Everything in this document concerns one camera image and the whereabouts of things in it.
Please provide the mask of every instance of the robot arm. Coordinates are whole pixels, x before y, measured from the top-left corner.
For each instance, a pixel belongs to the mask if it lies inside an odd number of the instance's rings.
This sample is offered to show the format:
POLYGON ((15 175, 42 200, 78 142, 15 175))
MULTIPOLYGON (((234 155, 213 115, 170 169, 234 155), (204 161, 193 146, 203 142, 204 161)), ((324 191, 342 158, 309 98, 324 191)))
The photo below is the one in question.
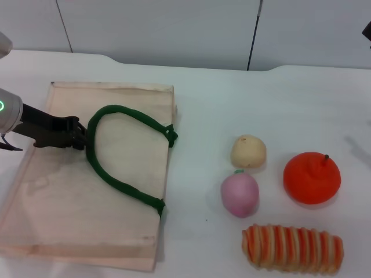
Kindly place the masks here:
MULTIPOLYGON (((9 54, 11 49, 12 41, 0 32, 0 58, 9 54)), ((73 147, 83 150, 87 144, 86 129, 76 116, 60 118, 49 115, 23 104, 19 96, 0 89, 0 133, 10 131, 35 139, 34 146, 38 148, 73 147)), ((0 149, 21 151, 4 143, 0 143, 0 149)))

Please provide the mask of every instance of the potato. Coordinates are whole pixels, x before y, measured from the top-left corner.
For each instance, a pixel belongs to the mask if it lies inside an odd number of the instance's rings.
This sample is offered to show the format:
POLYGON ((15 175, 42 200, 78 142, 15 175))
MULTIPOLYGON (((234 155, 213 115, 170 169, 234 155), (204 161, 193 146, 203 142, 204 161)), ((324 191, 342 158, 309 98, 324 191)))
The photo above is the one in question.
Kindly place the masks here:
POLYGON ((257 168, 267 158, 267 147, 252 135, 238 137, 231 152, 231 161, 236 168, 257 168))

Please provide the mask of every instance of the white wall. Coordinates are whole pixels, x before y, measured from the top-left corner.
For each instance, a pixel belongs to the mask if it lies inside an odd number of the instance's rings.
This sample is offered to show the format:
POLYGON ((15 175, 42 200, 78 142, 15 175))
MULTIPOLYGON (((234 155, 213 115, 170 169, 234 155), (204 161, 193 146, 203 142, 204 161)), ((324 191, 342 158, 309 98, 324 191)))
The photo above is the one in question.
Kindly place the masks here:
POLYGON ((371 68, 362 31, 371 0, 264 0, 250 70, 280 65, 371 68))
POLYGON ((55 0, 0 0, 0 31, 15 49, 70 51, 55 0))
POLYGON ((58 0, 74 52, 246 70, 259 0, 58 0))

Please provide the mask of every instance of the black object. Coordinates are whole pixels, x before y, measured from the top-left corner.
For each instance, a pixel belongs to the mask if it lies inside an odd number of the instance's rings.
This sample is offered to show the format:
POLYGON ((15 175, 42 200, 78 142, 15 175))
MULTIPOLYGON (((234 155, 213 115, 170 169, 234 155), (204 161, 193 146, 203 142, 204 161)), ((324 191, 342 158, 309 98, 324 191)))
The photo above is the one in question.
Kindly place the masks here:
POLYGON ((371 21, 363 30, 362 34, 371 41, 371 21))
POLYGON ((35 139, 34 146, 37 148, 73 147, 81 151, 88 143, 86 129, 76 116, 55 117, 23 104, 20 121, 21 123, 13 129, 13 132, 35 139))
POLYGON ((16 147, 13 147, 12 145, 10 145, 8 143, 8 141, 5 139, 5 134, 1 134, 1 138, 2 138, 2 141, 4 141, 5 144, 0 143, 0 149, 7 149, 8 151, 23 151, 20 148, 16 148, 16 147))

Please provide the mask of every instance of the fruit stem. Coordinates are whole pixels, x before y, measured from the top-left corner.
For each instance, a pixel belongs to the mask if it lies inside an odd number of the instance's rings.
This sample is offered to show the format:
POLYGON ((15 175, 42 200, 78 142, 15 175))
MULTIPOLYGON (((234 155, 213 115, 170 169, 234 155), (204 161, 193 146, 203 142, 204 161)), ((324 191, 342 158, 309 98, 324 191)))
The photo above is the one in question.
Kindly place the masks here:
POLYGON ((323 160, 322 165, 325 166, 328 160, 329 160, 329 155, 325 155, 325 159, 323 160))

